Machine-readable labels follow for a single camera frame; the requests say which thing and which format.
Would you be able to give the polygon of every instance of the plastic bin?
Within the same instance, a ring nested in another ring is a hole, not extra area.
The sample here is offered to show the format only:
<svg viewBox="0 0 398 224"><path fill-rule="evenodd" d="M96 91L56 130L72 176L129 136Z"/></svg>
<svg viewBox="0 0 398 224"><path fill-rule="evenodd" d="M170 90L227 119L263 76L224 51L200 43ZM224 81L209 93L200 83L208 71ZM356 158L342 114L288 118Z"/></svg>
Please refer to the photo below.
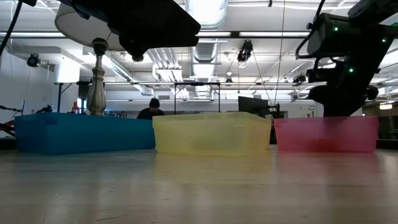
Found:
<svg viewBox="0 0 398 224"><path fill-rule="evenodd" d="M275 119L282 152L374 152L377 116Z"/></svg>
<svg viewBox="0 0 398 224"><path fill-rule="evenodd" d="M154 149L152 122L128 118L42 113L15 122L17 149L40 154Z"/></svg>
<svg viewBox="0 0 398 224"><path fill-rule="evenodd" d="M153 125L161 153L246 156L269 148L271 121L244 112L156 116Z"/></svg>

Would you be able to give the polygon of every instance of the computer monitor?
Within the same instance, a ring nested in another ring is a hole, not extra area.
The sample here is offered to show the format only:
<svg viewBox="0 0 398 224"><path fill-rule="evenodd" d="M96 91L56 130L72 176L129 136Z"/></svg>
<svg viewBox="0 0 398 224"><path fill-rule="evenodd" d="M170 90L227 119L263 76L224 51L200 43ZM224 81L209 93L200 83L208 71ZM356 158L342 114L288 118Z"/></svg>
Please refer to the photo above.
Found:
<svg viewBox="0 0 398 224"><path fill-rule="evenodd" d="M268 100L239 96L238 103L239 111L241 112L251 113L262 118L265 118L270 113Z"/></svg>

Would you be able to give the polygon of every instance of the blue plastic bin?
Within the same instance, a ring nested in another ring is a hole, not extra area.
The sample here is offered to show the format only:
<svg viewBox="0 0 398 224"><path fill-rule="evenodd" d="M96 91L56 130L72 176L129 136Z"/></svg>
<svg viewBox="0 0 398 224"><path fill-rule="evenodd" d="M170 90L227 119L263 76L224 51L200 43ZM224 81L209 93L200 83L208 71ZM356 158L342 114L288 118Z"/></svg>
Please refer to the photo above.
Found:
<svg viewBox="0 0 398 224"><path fill-rule="evenodd" d="M17 149L41 154L154 149L152 121L42 113L17 117Z"/></svg>

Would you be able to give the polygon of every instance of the pink plastic bin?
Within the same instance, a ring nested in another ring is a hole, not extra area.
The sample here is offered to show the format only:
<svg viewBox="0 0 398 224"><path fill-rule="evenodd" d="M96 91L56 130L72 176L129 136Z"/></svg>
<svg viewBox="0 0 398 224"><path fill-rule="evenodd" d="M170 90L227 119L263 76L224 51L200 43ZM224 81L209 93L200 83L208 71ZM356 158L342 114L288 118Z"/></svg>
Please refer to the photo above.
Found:
<svg viewBox="0 0 398 224"><path fill-rule="evenodd" d="M377 116L275 119L282 152L374 152Z"/></svg>

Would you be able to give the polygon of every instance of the yellow plastic bin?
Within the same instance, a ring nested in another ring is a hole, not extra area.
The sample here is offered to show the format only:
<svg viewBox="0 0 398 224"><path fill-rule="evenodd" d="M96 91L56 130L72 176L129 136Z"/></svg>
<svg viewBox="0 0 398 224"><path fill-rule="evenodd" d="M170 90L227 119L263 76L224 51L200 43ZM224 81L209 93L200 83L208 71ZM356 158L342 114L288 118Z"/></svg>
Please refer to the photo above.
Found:
<svg viewBox="0 0 398 224"><path fill-rule="evenodd" d="M160 153L247 156L269 149L271 120L245 112L155 116Z"/></svg>

